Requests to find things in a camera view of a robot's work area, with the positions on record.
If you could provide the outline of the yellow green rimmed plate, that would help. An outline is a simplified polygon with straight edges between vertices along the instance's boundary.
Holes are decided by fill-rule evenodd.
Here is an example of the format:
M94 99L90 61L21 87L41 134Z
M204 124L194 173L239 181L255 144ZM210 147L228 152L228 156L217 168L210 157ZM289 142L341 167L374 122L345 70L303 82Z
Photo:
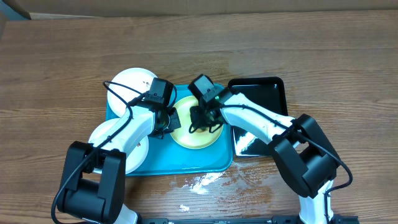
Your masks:
M214 133L210 133L209 128L206 128L204 131L198 129L190 134L188 130L192 124L190 119L190 108L192 106L198 106L198 100L192 95L186 96L176 102L174 107L177 109L181 127L175 129L171 133L171 137L177 144L183 147L201 149L213 144L220 137L223 126Z

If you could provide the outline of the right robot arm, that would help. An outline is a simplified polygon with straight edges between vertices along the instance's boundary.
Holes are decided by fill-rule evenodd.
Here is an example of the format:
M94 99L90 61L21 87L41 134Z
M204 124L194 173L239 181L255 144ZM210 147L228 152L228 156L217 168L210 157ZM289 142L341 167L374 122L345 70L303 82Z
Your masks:
M229 89L189 90L199 103L192 109L191 132L227 123L253 134L267 144L283 180L299 196L299 222L335 221L330 194L343 163L311 116L277 114Z

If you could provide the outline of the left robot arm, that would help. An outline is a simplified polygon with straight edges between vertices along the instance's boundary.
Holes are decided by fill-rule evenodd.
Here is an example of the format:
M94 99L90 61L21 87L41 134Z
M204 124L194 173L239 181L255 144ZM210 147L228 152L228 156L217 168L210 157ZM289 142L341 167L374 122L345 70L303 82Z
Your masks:
M75 141L67 151L60 188L53 200L55 212L80 218L82 223L136 221L125 210L124 191L127 156L139 142L153 134L180 127L178 113L165 103L130 101L126 112L108 131L92 142Z

